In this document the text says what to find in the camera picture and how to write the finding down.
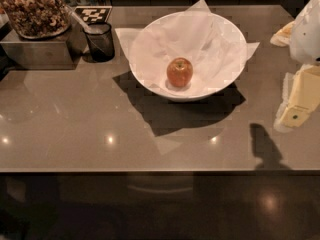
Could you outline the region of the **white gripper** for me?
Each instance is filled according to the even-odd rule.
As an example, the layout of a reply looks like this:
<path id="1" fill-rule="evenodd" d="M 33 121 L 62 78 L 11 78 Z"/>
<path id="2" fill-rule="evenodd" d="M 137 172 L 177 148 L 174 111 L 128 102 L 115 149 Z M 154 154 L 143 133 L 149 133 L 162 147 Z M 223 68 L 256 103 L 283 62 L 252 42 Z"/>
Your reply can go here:
<path id="1" fill-rule="evenodd" d="M 303 65 L 283 80 L 282 103 L 274 128 L 283 133 L 302 126 L 320 105 L 320 0 L 310 0 L 295 18 L 278 30 L 270 43 L 289 45 L 291 57 Z"/>

